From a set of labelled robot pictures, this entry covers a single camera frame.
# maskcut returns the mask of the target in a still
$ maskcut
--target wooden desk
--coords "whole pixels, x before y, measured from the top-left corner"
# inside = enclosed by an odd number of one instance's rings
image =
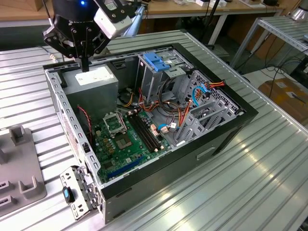
[[[53,16],[53,9],[51,0],[47,2],[47,6],[50,14]],[[219,21],[213,32],[212,38],[209,44],[214,44],[221,28],[230,14],[248,14],[248,13],[276,13],[280,15],[283,8],[270,7],[266,8],[251,8],[244,3],[233,0],[233,2],[227,3],[226,7],[218,7],[215,11],[215,15],[220,15]],[[149,3],[148,18],[170,18],[170,17],[190,17],[190,16],[204,16],[206,13],[206,7],[201,7],[195,3],[187,5],[178,5],[173,0],[152,1]],[[38,12],[32,12],[17,8],[11,8],[6,6],[0,6],[0,27],[12,27],[12,26],[38,26],[48,25],[47,14],[45,9],[42,8]]]

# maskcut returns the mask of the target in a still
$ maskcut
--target ram slot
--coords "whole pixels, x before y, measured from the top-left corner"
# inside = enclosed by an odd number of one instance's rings
[[[147,126],[144,124],[144,122],[141,120],[141,118],[134,114],[128,116],[128,121],[133,126],[135,131],[137,132],[139,138],[143,141],[146,148],[149,150],[149,152],[154,152],[156,148],[159,148],[159,143],[155,139],[155,137],[152,135],[152,133],[148,130]]]

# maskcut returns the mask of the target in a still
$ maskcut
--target chipset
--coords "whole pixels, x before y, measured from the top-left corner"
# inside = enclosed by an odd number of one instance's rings
[[[115,140],[115,142],[118,145],[120,150],[127,148],[127,147],[130,147],[132,145],[132,142],[129,139],[127,133],[117,135],[114,140]]]

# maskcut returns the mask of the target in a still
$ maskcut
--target blue clip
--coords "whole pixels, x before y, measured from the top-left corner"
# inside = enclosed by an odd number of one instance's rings
[[[157,72],[165,71],[170,68],[170,66],[165,64],[163,59],[154,52],[146,53],[143,57]]]
[[[64,190],[64,196],[65,196],[66,198],[68,197],[68,190],[67,190],[67,189]]]

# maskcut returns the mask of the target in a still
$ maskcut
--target motherboard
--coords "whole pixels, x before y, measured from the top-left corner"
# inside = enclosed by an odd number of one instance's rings
[[[114,133],[122,127],[125,131]],[[168,142],[153,127],[144,111],[130,115],[117,113],[112,119],[108,115],[107,119],[94,126],[94,149],[101,163],[98,175],[102,182],[108,182],[169,151]]]

